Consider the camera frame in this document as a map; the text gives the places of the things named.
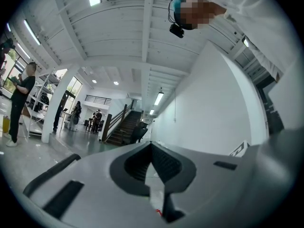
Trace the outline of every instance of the black chair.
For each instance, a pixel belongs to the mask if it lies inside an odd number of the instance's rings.
[[[141,142],[141,139],[143,138],[143,136],[146,134],[146,132],[148,131],[147,128],[141,128],[141,127],[135,127],[131,137],[129,139],[124,138],[124,133],[126,133],[126,131],[124,130],[120,130],[120,132],[122,133],[122,144],[128,145],[128,144],[133,144],[136,143],[136,141],[138,140],[138,142]]]

